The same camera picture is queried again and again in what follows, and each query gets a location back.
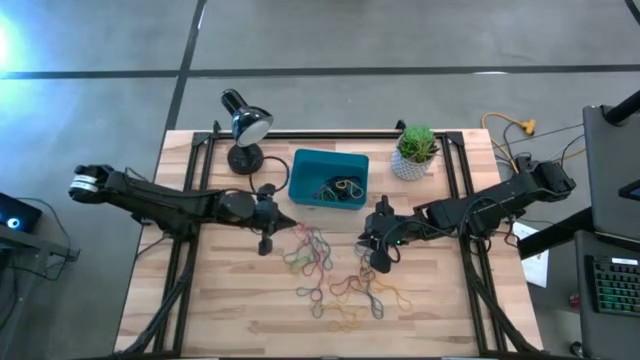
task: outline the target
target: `wooden table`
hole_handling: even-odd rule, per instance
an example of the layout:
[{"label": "wooden table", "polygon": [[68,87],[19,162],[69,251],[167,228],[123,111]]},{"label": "wooden table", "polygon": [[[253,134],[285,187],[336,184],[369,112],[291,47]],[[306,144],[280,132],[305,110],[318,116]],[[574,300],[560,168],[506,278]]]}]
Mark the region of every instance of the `wooden table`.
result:
[{"label": "wooden table", "polygon": [[[486,130],[463,130],[467,155],[476,191],[500,181]],[[157,171],[159,184],[182,189],[192,131],[167,133]],[[320,228],[332,246],[332,282],[352,275],[358,258],[353,249],[362,232],[364,219],[374,210],[382,194],[398,214],[411,214],[412,207],[450,197],[441,156],[434,160],[423,179],[410,182],[395,177],[390,169],[393,140],[265,140],[265,154],[279,156],[289,164],[299,148],[365,154],[370,159],[369,191],[360,211],[312,208],[296,205],[286,190],[275,195],[281,211]],[[231,172],[227,150],[232,141],[217,141],[208,187],[249,189],[247,177]],[[456,171],[460,171],[457,154]],[[265,162],[255,174],[256,184],[284,179],[282,164]],[[457,176],[464,194],[462,177]],[[158,229],[143,232],[140,247],[160,238]],[[442,238],[415,242],[402,247],[402,262],[389,274],[378,274],[385,284],[396,286],[413,303],[402,311],[393,292],[379,294],[385,306],[384,319],[368,313],[359,329],[331,331],[332,321],[342,317],[327,310],[321,319],[311,315],[309,298],[298,297],[295,289],[308,286],[317,277],[291,274],[277,254],[295,249],[299,240],[290,231],[274,236],[274,252],[266,257],[256,253],[258,236],[247,229],[206,225],[198,249],[182,349],[183,356],[442,356],[477,355],[467,289],[457,240]],[[133,271],[116,349],[131,344],[158,309],[165,282],[171,241],[145,253]],[[529,342],[541,348],[538,326],[520,258],[502,238],[493,241],[489,253],[498,301]],[[332,295],[325,291],[326,297]],[[353,305],[368,305],[364,295],[353,295]],[[495,348],[486,309],[483,318],[490,348]],[[173,325],[168,327],[172,339]]]}]

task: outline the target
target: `gray floor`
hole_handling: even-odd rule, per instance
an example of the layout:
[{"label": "gray floor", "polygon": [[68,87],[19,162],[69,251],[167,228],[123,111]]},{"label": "gray floor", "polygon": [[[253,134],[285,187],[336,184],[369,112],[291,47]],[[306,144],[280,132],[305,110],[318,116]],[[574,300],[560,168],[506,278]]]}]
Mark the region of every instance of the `gray floor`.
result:
[{"label": "gray floor", "polygon": [[[1,71],[178,70],[196,3],[4,0],[0,78]],[[191,68],[603,64],[640,64],[640,27],[623,0],[216,0],[202,17]],[[217,99],[234,87],[281,129],[389,128],[400,118],[468,128],[499,111],[535,118],[541,134],[580,124],[583,106],[616,103],[639,83],[636,72],[193,78],[176,128],[209,129],[214,119],[228,127]],[[152,176],[175,86],[174,78],[0,80],[0,191],[53,204],[82,249],[58,282],[39,282],[12,358],[112,350],[140,227],[66,192],[77,164]],[[504,126],[491,121],[494,137]],[[581,132],[513,150],[544,160]],[[510,136],[523,138],[517,129]],[[564,202],[531,206],[529,218],[558,221],[589,205],[585,158],[568,160],[566,170],[578,189]],[[57,234],[49,216],[40,231]],[[531,289],[545,348],[555,353],[580,336],[566,304],[573,257],[571,246],[554,250],[553,286]]]}]

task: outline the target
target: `potted plant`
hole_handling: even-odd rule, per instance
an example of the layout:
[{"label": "potted plant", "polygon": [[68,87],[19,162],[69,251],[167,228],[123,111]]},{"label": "potted plant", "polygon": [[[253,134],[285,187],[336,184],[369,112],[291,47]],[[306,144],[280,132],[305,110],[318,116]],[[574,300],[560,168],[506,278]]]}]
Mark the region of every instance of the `potted plant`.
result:
[{"label": "potted plant", "polygon": [[401,179],[418,180],[427,173],[437,151],[436,137],[428,126],[408,126],[391,156],[391,169]]}]

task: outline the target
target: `succulent plant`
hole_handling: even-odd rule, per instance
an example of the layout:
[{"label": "succulent plant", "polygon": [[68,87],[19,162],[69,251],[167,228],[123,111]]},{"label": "succulent plant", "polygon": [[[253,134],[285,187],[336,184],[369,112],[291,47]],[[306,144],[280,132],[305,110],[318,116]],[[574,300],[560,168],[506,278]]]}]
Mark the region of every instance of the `succulent plant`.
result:
[{"label": "succulent plant", "polygon": [[398,143],[400,155],[415,163],[431,160],[438,150],[436,137],[426,125],[408,126]]}]

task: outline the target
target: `blue container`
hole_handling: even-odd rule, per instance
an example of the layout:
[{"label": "blue container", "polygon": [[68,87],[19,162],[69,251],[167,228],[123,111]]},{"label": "blue container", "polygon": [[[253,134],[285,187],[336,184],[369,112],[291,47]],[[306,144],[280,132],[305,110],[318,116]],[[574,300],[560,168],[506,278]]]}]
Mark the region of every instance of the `blue container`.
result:
[{"label": "blue container", "polygon": [[[345,201],[314,199],[314,194],[325,181],[335,176],[357,176],[362,179],[362,196]],[[293,159],[289,197],[296,204],[359,210],[367,202],[368,178],[369,158],[364,155],[298,149]]]}]

